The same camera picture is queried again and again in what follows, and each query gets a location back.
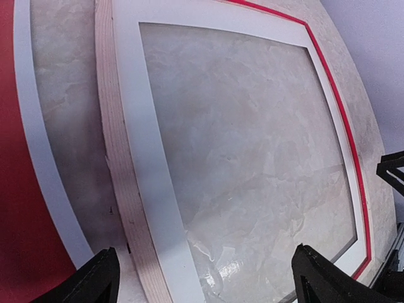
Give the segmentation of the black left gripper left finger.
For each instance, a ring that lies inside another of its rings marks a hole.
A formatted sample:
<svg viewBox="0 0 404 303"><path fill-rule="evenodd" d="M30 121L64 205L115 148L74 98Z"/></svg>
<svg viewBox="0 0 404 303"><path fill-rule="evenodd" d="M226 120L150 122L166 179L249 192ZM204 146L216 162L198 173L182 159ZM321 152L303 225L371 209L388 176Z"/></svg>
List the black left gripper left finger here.
<svg viewBox="0 0 404 303"><path fill-rule="evenodd" d="M34 302L117 302L120 266L113 247L101 250L62 284Z"/></svg>

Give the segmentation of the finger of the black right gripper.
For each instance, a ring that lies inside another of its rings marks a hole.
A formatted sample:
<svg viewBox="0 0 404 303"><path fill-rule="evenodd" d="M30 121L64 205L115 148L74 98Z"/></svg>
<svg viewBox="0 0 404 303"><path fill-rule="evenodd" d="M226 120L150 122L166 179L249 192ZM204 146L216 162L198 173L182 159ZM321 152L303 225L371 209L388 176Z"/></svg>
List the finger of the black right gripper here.
<svg viewBox="0 0 404 303"><path fill-rule="evenodd" d="M404 151L383 155L376 169L376 174L400 194L404 194L403 157Z"/></svg>

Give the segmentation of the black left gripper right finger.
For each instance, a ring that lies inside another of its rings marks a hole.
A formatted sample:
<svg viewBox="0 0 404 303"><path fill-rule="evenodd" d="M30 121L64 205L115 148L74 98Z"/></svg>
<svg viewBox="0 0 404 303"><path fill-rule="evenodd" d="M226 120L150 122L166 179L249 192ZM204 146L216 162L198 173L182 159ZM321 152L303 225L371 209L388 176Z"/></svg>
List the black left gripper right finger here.
<svg viewBox="0 0 404 303"><path fill-rule="evenodd" d="M403 272L387 270L369 288L348 276L311 246L292 257L297 302L403 302Z"/></svg>

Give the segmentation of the clear acrylic sheet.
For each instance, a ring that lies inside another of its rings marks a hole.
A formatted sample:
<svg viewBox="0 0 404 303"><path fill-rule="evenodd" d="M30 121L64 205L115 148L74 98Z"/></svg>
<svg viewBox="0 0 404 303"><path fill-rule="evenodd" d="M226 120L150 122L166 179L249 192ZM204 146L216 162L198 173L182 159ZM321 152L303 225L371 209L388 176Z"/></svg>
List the clear acrylic sheet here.
<svg viewBox="0 0 404 303"><path fill-rule="evenodd" d="M307 48L141 23L165 158L207 302L293 302L292 256L358 241L329 103Z"/></svg>

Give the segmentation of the red and black photo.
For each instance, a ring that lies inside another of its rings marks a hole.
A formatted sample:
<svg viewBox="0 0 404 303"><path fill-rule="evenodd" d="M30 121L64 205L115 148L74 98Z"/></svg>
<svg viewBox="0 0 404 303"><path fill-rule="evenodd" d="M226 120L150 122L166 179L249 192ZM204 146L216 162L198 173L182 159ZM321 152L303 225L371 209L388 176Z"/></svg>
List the red and black photo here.
<svg viewBox="0 0 404 303"><path fill-rule="evenodd" d="M30 3L2 1L1 301L30 302L92 256L45 130Z"/></svg>

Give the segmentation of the wooden picture frame red edge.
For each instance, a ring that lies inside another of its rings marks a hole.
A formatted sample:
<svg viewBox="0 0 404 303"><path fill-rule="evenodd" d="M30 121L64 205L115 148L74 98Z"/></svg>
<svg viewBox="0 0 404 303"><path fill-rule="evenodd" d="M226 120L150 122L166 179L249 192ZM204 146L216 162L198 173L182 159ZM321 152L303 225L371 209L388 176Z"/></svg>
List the wooden picture frame red edge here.
<svg viewBox="0 0 404 303"><path fill-rule="evenodd" d="M345 105L309 24L249 1L97 1L95 53L109 169L149 302L204 302L158 129L140 23L210 28L305 47L336 127L358 238L335 265L358 279L372 261L362 168Z"/></svg>

